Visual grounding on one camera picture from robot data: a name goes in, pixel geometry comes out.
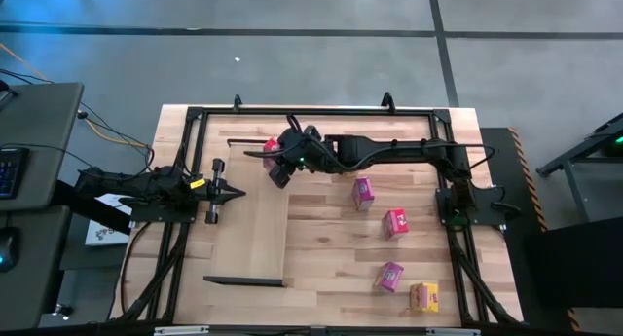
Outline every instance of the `wooden tabletop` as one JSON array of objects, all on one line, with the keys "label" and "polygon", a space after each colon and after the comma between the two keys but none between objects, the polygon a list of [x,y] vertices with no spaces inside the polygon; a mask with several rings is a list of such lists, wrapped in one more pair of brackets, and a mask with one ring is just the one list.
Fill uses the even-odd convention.
[{"label": "wooden tabletop", "polygon": [[[163,106],[154,140],[155,166],[165,166],[174,160],[187,107]],[[474,109],[451,108],[450,112],[458,143],[482,143]],[[418,117],[300,116],[299,120],[303,127],[317,126],[322,134],[360,134],[379,141],[430,137],[427,121]],[[283,116],[210,117],[202,172],[206,178],[211,177],[210,167],[215,157],[228,163],[231,152],[226,143],[228,138],[266,140],[279,136],[286,128]],[[191,145],[195,144],[196,133],[197,127]],[[472,164],[485,156],[483,149],[467,150]],[[193,155],[193,150],[189,151],[188,155]],[[472,173],[477,186],[491,185],[486,164]],[[370,177],[376,195],[366,212],[354,209],[351,177],[302,171],[293,176],[285,189],[289,200],[283,258],[286,288],[224,286],[203,281],[203,276],[210,274],[219,225],[207,225],[202,220],[194,223],[186,248],[175,322],[460,326],[448,240],[439,223],[434,199],[438,187],[435,168],[428,164],[376,165],[359,174]],[[235,206],[236,201],[225,204],[222,212],[227,212],[228,206]],[[399,241],[387,242],[382,237],[381,218],[395,207],[405,208],[410,232]],[[207,206],[201,204],[199,219],[206,210]],[[221,216],[220,220],[226,221],[227,217]],[[128,261],[125,281],[128,304],[154,274],[163,226],[152,224]],[[483,280],[508,313],[523,319],[502,235],[490,227],[474,227],[473,234]],[[373,291],[375,275],[388,261],[405,269],[398,290],[393,294]],[[477,317],[473,288],[467,277],[465,281],[470,312]],[[419,282],[439,284],[439,313],[409,311],[409,287]],[[161,306],[167,290],[168,280],[161,294]],[[119,287],[117,293],[111,317],[120,314]]]}]

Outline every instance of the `pink box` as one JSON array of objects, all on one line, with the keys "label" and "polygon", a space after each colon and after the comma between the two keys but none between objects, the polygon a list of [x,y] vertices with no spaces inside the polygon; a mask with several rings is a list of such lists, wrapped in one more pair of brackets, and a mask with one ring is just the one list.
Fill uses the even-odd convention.
[{"label": "pink box", "polygon": [[398,287],[398,281],[405,269],[396,263],[385,263],[379,270],[377,279],[374,281],[374,287],[379,290],[395,292]]},{"label": "pink box", "polygon": [[382,220],[386,240],[395,240],[409,233],[409,224],[403,208],[391,209]]},{"label": "pink box", "polygon": [[[276,140],[271,137],[270,140],[268,140],[265,144],[264,144],[264,152],[269,152],[269,151],[276,151],[279,148],[281,148],[281,146],[279,145],[278,142],[276,142]],[[264,160],[264,168],[267,171],[271,171],[273,170],[273,167],[275,166],[275,159],[272,157],[269,158],[265,158]]]},{"label": "pink box", "polygon": [[374,201],[372,184],[367,176],[358,177],[352,186],[352,198],[357,210],[368,210]]}]

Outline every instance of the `small cardboard box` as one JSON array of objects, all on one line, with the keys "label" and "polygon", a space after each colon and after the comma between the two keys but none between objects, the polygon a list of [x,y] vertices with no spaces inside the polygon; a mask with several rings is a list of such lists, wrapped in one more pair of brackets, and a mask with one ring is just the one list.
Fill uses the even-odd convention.
[{"label": "small cardboard box", "polygon": [[409,233],[409,224],[403,208],[391,209],[382,220],[386,240],[396,240]]},{"label": "small cardboard box", "polygon": [[411,309],[416,312],[439,312],[439,286],[436,283],[419,283],[411,286]]},{"label": "small cardboard box", "polygon": [[[271,137],[270,140],[268,140],[265,144],[264,144],[264,152],[269,152],[269,151],[277,151],[279,148],[281,148],[281,146],[279,146],[279,143],[276,142],[276,140]],[[271,171],[274,167],[275,167],[275,159],[272,157],[268,157],[263,159],[264,161],[264,168],[267,171]]]},{"label": "small cardboard box", "polygon": [[395,292],[403,271],[404,268],[396,263],[385,263],[377,274],[374,287],[382,291]]},{"label": "small cardboard box", "polygon": [[352,198],[357,210],[368,210],[374,201],[372,184],[367,176],[358,177],[352,186]]}]

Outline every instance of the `gray floor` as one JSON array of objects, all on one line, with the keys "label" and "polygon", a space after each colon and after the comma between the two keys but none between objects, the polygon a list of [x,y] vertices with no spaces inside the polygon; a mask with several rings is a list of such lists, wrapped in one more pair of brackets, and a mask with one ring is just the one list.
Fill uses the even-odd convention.
[{"label": "gray floor", "polygon": [[[618,20],[623,0],[439,4],[445,29],[453,31],[623,30]],[[428,0],[6,0],[0,20],[211,28],[434,28]],[[153,137],[162,104],[231,102],[236,93],[246,103],[376,105],[383,92],[391,91],[400,105],[448,106],[434,38],[0,34],[0,42],[50,79],[85,83],[84,102],[114,127],[145,141]],[[460,106],[476,108],[482,127],[516,128],[532,168],[621,112],[623,41],[449,39],[448,48]],[[2,53],[0,65],[23,71]],[[81,122],[76,123],[69,149],[106,169],[130,172],[142,162],[133,150],[96,137]],[[74,181],[80,167],[67,159],[62,178]],[[561,174],[535,178],[550,227],[578,223]],[[578,316],[583,330],[623,334],[619,311],[582,309]]]}]

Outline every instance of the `yellow box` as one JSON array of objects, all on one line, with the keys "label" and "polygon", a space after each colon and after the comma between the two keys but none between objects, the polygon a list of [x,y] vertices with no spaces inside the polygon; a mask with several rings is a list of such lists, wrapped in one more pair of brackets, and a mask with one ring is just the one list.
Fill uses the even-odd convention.
[{"label": "yellow box", "polygon": [[439,286],[419,283],[411,286],[411,309],[417,312],[439,312]]}]

